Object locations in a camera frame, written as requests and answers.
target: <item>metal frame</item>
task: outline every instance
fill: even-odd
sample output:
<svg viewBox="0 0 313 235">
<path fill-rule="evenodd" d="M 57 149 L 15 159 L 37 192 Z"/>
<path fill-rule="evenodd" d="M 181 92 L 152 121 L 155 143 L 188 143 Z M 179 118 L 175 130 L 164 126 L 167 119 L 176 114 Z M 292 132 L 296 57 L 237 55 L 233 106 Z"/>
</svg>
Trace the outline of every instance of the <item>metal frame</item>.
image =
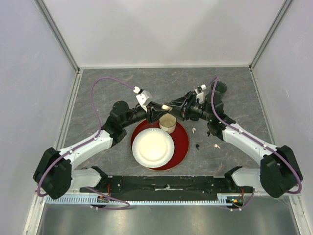
<svg viewBox="0 0 313 235">
<path fill-rule="evenodd" d="M 302 203 L 303 202 L 302 196 L 290 196 L 289 200 L 300 234 L 301 235 L 313 234 L 309 218 L 307 218 L 307 212 Z"/>
<path fill-rule="evenodd" d="M 60 134 L 58 137 L 58 140 L 55 144 L 56 149 L 60 149 L 63 147 L 67 130 L 69 127 L 69 121 L 72 116 L 72 112 L 74 109 L 74 104 L 76 100 L 76 96 L 79 89 L 79 84 L 82 78 L 82 70 L 78 72 L 75 76 L 75 81 L 73 83 L 72 91 L 69 97 L 69 101 L 67 104 L 67 109 L 64 114 L 64 119 L 62 122 L 62 126 L 60 129 Z M 45 205 L 45 198 L 37 196 L 37 194 L 34 195 L 33 202 L 30 208 L 30 211 L 28 213 L 27 221 L 24 227 L 23 235 L 35 235 L 37 234 L 37 230 L 40 224 L 41 216 L 44 211 L 44 205 Z"/>
<path fill-rule="evenodd" d="M 56 145 L 55 145 L 56 149 L 61 149 L 64 146 L 65 139 L 67 136 L 68 127 L 69 127 L 69 122 L 70 122 L 70 119 L 72 117 L 72 112 L 74 109 L 74 104 L 75 104 L 75 100 L 77 97 L 80 81 L 82 79 L 82 75 L 83 75 L 82 70 L 76 74 L 75 81 L 74 81 L 74 84 L 72 87 L 72 91 L 70 93 L 67 109 L 65 111 L 64 119 L 62 122 L 59 138 L 58 138 Z"/>
<path fill-rule="evenodd" d="M 72 67 L 75 69 L 75 71 L 79 71 L 80 68 L 77 65 L 72 53 L 70 52 L 64 38 L 62 37 L 55 21 L 53 20 L 44 0 L 34 0 L 35 3 L 37 4 L 39 10 L 41 11 L 42 15 L 45 18 L 45 21 L 48 23 L 52 33 L 55 36 L 55 39 L 58 41 L 60 47 L 62 48 L 63 52 L 65 53 L 65 55 L 67 56 L 70 64 L 72 65 Z"/>
<path fill-rule="evenodd" d="M 255 65 L 259 61 L 261 55 L 263 54 L 264 50 L 266 49 L 268 43 L 270 42 L 271 38 L 273 37 L 275 31 L 277 30 L 282 18 L 284 17 L 285 13 L 288 11 L 291 3 L 293 0 L 285 0 L 282 7 L 280 8 L 276 18 L 274 19 L 274 22 L 270 26 L 268 33 L 266 34 L 264 40 L 262 41 L 258 51 L 256 52 L 254 58 L 252 59 L 252 62 L 250 64 L 250 68 L 254 69 Z"/>
</svg>

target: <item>metal floor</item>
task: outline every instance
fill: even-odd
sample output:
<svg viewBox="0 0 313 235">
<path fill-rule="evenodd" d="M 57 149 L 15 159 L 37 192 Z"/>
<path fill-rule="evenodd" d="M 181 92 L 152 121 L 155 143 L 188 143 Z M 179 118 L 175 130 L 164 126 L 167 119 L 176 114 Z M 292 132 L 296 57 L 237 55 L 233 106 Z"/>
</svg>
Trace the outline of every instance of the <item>metal floor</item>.
<svg viewBox="0 0 313 235">
<path fill-rule="evenodd" d="M 96 211 L 45 205 L 37 235 L 299 235 L 289 198 L 254 197 L 242 211 L 214 206 L 134 206 Z"/>
</svg>

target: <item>small white object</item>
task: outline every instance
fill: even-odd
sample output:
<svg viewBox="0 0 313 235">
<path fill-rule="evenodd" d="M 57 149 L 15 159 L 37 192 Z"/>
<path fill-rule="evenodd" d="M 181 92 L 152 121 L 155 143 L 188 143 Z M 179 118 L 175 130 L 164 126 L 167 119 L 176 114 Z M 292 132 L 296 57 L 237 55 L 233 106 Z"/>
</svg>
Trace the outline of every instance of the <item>small white object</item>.
<svg viewBox="0 0 313 235">
<path fill-rule="evenodd" d="M 139 164 L 156 168 L 170 161 L 174 153 L 174 142 L 167 132 L 149 128 L 136 136 L 132 150 Z"/>
<path fill-rule="evenodd" d="M 135 93 L 139 93 L 139 91 L 140 91 L 140 88 L 139 87 L 135 87 L 134 92 Z"/>
<path fill-rule="evenodd" d="M 169 111 L 171 111 L 173 109 L 172 107 L 167 106 L 166 104 L 163 104 L 161 108 L 164 110 L 169 110 Z"/>
</svg>

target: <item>white cable connector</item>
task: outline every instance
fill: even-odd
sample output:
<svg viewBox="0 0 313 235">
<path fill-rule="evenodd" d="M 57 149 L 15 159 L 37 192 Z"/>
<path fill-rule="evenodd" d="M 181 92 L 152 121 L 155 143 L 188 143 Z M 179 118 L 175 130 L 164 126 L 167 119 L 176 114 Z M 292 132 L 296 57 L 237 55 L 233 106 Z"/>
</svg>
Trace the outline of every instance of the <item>white cable connector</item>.
<svg viewBox="0 0 313 235">
<path fill-rule="evenodd" d="M 140 88 L 139 87 L 135 87 L 135 89 L 133 90 L 133 92 L 135 92 L 136 94 L 138 94 L 140 91 Z"/>
</svg>

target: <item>red tray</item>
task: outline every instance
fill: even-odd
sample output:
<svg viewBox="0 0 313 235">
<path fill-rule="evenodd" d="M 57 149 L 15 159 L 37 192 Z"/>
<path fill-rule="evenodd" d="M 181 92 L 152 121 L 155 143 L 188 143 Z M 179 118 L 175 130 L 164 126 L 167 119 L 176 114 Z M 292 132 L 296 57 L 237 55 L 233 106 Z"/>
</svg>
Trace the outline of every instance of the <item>red tray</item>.
<svg viewBox="0 0 313 235">
<path fill-rule="evenodd" d="M 135 137 L 142 132 L 145 129 L 148 128 L 160 128 L 159 122 L 155 122 L 152 125 L 149 125 L 148 122 L 145 120 L 141 122 L 134 130 L 131 138 L 131 148 L 133 146 L 133 142 Z M 151 170 L 169 170 L 173 167 L 177 166 L 181 161 L 185 158 L 188 148 L 189 148 L 189 138 L 186 130 L 183 128 L 183 126 L 180 123 L 176 123 L 176 128 L 173 133 L 170 134 L 174 141 L 174 154 L 170 161 L 160 167 L 157 168 L 149 168 Z"/>
</svg>

